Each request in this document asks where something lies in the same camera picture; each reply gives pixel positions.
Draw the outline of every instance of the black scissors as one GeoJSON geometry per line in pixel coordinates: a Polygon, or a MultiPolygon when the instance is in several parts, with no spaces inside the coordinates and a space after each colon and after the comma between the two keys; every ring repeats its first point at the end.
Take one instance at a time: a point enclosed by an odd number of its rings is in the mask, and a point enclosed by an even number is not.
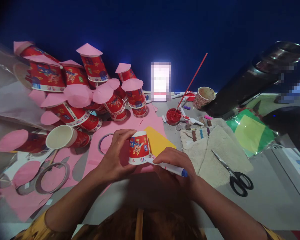
{"type": "Polygon", "coordinates": [[[241,172],[234,172],[229,168],[229,166],[221,159],[221,157],[215,153],[215,151],[211,150],[214,155],[217,157],[217,159],[222,163],[222,165],[228,170],[230,173],[230,186],[232,190],[238,194],[241,197],[246,197],[248,196],[248,190],[253,189],[253,183],[250,178],[248,178],[247,175],[241,173],[241,172]],[[241,190],[242,193],[238,192],[237,189],[235,188],[235,185],[237,185],[241,190]]]}

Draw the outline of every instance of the blue wall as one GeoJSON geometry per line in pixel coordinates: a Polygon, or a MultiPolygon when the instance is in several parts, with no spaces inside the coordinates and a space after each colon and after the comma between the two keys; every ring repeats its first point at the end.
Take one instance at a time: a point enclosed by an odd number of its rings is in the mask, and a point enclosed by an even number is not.
{"type": "MultiPolygon", "coordinates": [[[[184,91],[208,52],[191,90],[209,86],[218,91],[275,41],[300,44],[300,2],[13,1],[0,14],[0,42],[12,49],[13,41],[26,40],[61,61],[78,63],[75,50],[88,42],[103,51],[111,77],[118,77],[119,62],[131,63],[144,90],[151,89],[151,62],[171,62],[171,90],[184,91]]],[[[287,79],[299,77],[300,67],[287,79]]]]}

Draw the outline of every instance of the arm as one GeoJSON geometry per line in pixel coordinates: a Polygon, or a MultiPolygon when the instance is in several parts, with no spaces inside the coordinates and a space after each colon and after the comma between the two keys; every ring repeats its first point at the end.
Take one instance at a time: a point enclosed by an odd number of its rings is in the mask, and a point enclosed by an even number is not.
{"type": "Polygon", "coordinates": [[[153,161],[155,164],[161,162],[187,170],[188,177],[183,178],[155,166],[155,171],[163,182],[174,188],[181,186],[203,208],[224,239],[267,239],[266,231],[260,223],[196,175],[191,160],[185,153],[166,148],[153,161]]]}
{"type": "Polygon", "coordinates": [[[136,130],[129,129],[114,132],[111,145],[100,164],[47,210],[45,222],[49,229],[57,232],[74,230],[107,184],[134,172],[135,165],[123,167],[120,164],[119,153],[125,140],[135,133],[136,130]]]}

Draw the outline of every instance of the white pen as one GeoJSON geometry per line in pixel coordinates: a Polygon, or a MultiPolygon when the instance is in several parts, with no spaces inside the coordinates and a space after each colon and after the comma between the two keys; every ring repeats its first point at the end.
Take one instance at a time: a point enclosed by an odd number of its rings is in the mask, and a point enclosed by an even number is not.
{"type": "Polygon", "coordinates": [[[145,158],[144,160],[146,160],[148,163],[151,163],[153,165],[158,165],[158,166],[162,167],[163,169],[165,169],[169,172],[172,172],[174,174],[177,174],[181,177],[187,177],[188,176],[188,172],[184,168],[177,167],[177,166],[171,165],[169,163],[154,164],[153,163],[153,158],[145,158]]]}

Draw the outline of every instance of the thermos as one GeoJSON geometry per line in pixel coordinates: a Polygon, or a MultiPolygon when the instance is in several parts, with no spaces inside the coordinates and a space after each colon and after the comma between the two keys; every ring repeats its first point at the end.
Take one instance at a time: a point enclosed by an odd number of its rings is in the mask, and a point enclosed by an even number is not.
{"type": "Polygon", "coordinates": [[[212,117],[221,117],[237,105],[282,79],[300,61],[300,45],[278,41],[244,65],[206,107],[212,117]]]}

